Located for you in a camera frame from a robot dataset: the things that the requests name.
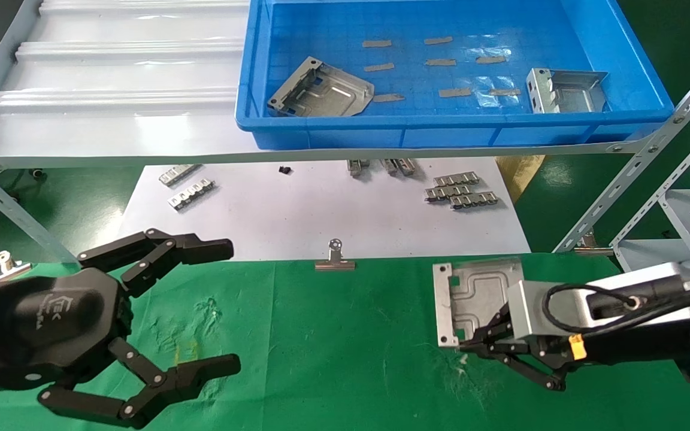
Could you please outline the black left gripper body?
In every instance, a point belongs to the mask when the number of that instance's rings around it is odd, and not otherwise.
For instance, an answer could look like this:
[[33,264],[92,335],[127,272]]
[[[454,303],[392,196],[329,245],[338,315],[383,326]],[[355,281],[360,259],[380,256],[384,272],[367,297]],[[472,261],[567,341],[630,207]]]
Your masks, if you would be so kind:
[[131,322],[122,284],[96,268],[0,282],[0,391],[94,379]]

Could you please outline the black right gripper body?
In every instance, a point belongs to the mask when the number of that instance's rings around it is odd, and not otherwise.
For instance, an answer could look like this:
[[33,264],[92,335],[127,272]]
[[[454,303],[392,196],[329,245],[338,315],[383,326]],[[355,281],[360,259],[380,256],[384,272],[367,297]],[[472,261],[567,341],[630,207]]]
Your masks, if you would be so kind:
[[690,359],[690,323],[633,327],[609,335],[583,336],[586,357],[575,359],[567,338],[535,336],[528,341],[531,354],[550,368],[576,369],[585,365]]

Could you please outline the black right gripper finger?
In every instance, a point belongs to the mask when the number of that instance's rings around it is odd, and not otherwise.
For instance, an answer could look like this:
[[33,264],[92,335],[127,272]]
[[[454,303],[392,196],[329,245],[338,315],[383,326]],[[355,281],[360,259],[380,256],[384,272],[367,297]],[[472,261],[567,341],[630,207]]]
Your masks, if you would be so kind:
[[539,385],[540,387],[556,392],[563,392],[566,390],[566,373],[563,371],[551,370],[550,373],[543,371],[529,362],[521,360],[520,357],[514,354],[493,353],[488,352],[484,354],[477,354],[479,358],[485,360],[493,360],[528,379],[530,382]]
[[507,354],[514,352],[514,329],[509,305],[503,305],[490,321],[474,330],[468,340],[458,344],[461,352],[476,355]]

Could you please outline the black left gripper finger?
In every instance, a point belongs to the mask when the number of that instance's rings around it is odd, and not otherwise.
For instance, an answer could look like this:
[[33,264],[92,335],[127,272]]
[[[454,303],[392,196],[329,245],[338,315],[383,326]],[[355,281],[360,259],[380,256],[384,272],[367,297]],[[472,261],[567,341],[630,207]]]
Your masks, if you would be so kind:
[[122,338],[110,341],[108,352],[143,382],[137,395],[123,400],[77,392],[75,380],[68,378],[42,390],[39,403],[60,417],[142,429],[168,406],[197,398],[209,380],[241,371],[237,354],[189,361],[162,371]]
[[140,297],[180,264],[227,261],[233,256],[228,238],[205,241],[195,233],[170,235],[151,228],[80,252],[77,259],[80,267],[105,273],[128,266],[120,278],[122,287],[127,296]]

